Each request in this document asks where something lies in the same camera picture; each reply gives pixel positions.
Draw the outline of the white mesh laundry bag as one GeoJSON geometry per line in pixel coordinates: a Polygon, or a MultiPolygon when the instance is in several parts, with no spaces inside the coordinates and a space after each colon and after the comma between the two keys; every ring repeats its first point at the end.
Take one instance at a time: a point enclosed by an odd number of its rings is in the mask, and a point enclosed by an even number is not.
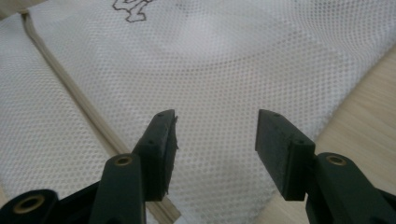
{"type": "Polygon", "coordinates": [[[45,0],[0,21],[0,194],[66,197],[177,112],[176,224],[254,224],[260,109],[309,137],[396,43],[396,0],[45,0]]]}

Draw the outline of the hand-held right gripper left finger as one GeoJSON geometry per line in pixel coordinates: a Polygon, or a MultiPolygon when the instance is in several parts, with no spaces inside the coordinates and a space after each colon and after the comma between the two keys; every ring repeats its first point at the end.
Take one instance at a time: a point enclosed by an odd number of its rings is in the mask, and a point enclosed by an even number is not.
{"type": "Polygon", "coordinates": [[[174,109],[156,114],[134,147],[141,160],[147,202],[158,202],[168,192],[177,154],[177,116],[174,109]]]}

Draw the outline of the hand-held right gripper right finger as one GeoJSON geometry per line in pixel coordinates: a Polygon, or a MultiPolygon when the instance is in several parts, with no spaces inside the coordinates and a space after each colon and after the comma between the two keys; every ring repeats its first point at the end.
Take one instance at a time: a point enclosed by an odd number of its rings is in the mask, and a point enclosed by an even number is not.
{"type": "Polygon", "coordinates": [[[303,201],[315,143],[282,115],[260,109],[255,150],[286,201],[303,201]]]}

